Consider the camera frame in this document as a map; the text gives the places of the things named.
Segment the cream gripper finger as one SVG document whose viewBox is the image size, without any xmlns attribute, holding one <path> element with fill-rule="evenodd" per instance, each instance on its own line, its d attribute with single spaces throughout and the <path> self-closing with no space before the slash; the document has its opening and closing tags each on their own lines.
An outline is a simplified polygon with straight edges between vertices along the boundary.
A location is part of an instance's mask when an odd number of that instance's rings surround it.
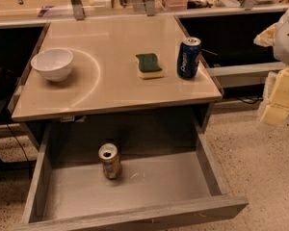
<svg viewBox="0 0 289 231">
<path fill-rule="evenodd" d="M 270 72 L 265 81 L 260 121 L 280 125 L 289 116 L 289 67 L 279 73 Z"/>
<path fill-rule="evenodd" d="M 263 47 L 272 46 L 274 44 L 275 32 L 276 23 L 272 24 L 259 35 L 257 35 L 253 40 L 253 43 Z"/>
</svg>

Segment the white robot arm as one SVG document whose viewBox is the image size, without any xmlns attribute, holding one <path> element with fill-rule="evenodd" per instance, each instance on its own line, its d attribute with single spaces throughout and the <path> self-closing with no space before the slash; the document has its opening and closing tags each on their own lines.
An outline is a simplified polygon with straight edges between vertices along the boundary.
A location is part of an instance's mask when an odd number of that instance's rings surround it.
<svg viewBox="0 0 289 231">
<path fill-rule="evenodd" d="M 289 116 L 289 9 L 262 33 L 254 44 L 272 46 L 274 57 L 286 64 L 279 73 L 270 72 L 265 81 L 263 101 L 258 108 L 258 120 L 264 126 L 278 126 Z"/>
</svg>

